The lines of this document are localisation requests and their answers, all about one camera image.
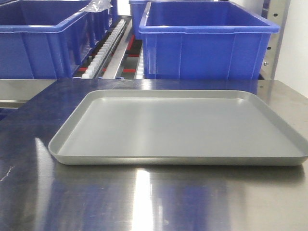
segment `white wall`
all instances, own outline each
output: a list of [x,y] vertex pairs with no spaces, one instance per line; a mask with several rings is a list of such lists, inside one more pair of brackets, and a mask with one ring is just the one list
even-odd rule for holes
[[129,0],[117,0],[117,5],[119,15],[130,15]]
[[308,0],[291,0],[275,79],[308,97]]

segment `red component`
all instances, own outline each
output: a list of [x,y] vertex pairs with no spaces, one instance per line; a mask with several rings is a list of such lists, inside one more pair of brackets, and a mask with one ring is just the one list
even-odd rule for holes
[[133,45],[134,40],[135,40],[135,35],[133,35],[133,36],[130,38],[130,41],[129,41],[128,46],[127,46],[127,50],[128,50],[128,51],[131,49],[131,46]]
[[124,69],[123,73],[135,73],[136,70],[135,69]]
[[83,72],[85,72],[86,70],[87,70],[86,67],[80,67],[78,71],[83,71]]
[[139,57],[138,54],[129,54],[128,56],[129,56],[129,57]]

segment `metal frame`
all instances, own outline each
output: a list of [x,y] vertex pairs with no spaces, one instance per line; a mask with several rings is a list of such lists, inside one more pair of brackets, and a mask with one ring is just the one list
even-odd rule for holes
[[275,78],[290,1],[291,0],[264,0],[262,16],[281,27],[278,34],[272,34],[270,37],[268,50],[261,68],[261,74],[265,79]]

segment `tray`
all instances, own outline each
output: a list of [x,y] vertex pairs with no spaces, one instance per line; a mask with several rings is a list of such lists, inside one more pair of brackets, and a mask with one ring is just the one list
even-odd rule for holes
[[98,90],[49,151],[67,165],[296,166],[308,158],[308,142],[249,92]]

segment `metal counter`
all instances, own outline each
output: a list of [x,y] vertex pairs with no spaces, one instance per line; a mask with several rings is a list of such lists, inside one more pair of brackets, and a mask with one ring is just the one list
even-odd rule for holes
[[308,138],[308,99],[275,80],[58,80],[0,122],[1,231],[308,230],[308,162],[297,167],[58,163],[48,152],[49,141],[84,96],[99,89],[248,90]]

